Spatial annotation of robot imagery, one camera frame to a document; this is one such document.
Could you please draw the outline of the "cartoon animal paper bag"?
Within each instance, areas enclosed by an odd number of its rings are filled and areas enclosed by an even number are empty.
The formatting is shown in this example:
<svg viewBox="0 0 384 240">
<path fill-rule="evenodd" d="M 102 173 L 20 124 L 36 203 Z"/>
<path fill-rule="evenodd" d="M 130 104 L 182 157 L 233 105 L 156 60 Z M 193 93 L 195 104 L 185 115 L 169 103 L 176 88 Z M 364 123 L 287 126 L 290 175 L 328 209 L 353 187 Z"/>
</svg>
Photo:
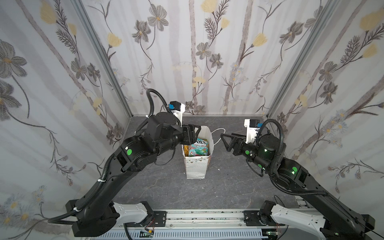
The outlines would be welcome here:
<svg viewBox="0 0 384 240">
<path fill-rule="evenodd" d="M 223 130 L 224 133 L 226 130 L 224 128 L 218 128 L 211 132 L 209 127 L 201 126 L 201 131 L 198 139 L 205 139 L 209 142 L 209 155 L 202 157 L 185 157 L 184 151 L 182 150 L 185 167 L 186 167 L 186 176 L 187 179 L 204 179 L 206 176 L 206 172 L 210 163 L 210 160 L 213 155 L 214 146 L 220 141 L 220 139 L 215 142 L 212 136 L 212 133 Z"/>
</svg>

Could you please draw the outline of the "yellow chips snack bag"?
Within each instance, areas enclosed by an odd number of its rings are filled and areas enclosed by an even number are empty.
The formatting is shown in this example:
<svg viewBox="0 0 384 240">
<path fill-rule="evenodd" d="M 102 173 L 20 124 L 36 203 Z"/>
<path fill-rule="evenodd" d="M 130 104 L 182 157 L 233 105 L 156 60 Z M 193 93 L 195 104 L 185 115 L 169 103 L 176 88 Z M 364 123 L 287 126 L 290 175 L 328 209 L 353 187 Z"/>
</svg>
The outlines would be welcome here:
<svg viewBox="0 0 384 240">
<path fill-rule="evenodd" d="M 189 157 L 189 148 L 190 146 L 183 145 L 183 151 L 184 151 L 185 157 Z"/>
</svg>

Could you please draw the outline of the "teal candy snack bag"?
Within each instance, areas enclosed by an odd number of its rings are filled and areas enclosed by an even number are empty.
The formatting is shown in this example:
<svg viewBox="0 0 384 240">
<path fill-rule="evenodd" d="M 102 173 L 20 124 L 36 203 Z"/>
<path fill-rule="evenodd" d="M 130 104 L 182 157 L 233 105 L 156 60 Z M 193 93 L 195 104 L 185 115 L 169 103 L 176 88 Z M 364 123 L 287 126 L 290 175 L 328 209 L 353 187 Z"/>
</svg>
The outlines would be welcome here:
<svg viewBox="0 0 384 240">
<path fill-rule="evenodd" d="M 202 157 L 209 155 L 209 142 L 205 139 L 197 141 L 188 147 L 188 157 Z"/>
</svg>

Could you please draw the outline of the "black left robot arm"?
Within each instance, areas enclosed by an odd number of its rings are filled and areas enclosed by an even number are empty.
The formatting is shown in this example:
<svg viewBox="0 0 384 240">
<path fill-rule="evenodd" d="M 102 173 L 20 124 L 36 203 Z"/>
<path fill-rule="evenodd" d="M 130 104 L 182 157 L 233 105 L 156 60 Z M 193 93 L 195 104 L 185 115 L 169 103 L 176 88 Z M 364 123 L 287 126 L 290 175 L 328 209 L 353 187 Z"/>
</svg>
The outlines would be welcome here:
<svg viewBox="0 0 384 240">
<path fill-rule="evenodd" d="M 146 94 L 150 112 L 135 135 L 125 139 L 106 160 L 101 176 L 91 189 L 82 198 L 68 201 L 67 213 L 48 219 L 49 224 L 70 225 L 75 237 L 103 235 L 123 217 L 113 198 L 125 184 L 166 151 L 197 141 L 201 126 L 182 125 L 173 113 L 179 102 L 167 104 L 154 89 L 147 89 Z"/>
</svg>

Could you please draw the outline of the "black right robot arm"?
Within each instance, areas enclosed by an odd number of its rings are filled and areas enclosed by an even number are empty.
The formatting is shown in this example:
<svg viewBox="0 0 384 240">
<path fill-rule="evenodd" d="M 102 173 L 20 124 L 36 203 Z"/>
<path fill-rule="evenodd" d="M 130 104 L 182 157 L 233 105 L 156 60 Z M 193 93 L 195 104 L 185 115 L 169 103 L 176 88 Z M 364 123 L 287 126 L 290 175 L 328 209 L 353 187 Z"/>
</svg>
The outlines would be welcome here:
<svg viewBox="0 0 384 240">
<path fill-rule="evenodd" d="M 272 201 L 265 201 L 258 211 L 257 219 L 265 226 L 289 226 L 300 229 L 320 240 L 369 240 L 369 232 L 374 232 L 375 219 L 370 215 L 359 214 L 329 191 L 323 188 L 302 165 L 284 157 L 286 144 L 281 124 L 266 120 L 258 131 L 255 141 L 247 142 L 247 137 L 238 134 L 221 134 L 228 152 L 234 156 L 246 157 L 248 165 L 260 168 L 258 176 L 268 175 L 271 183 L 279 191 L 299 196 L 313 206 L 318 216 L 287 209 Z"/>
</svg>

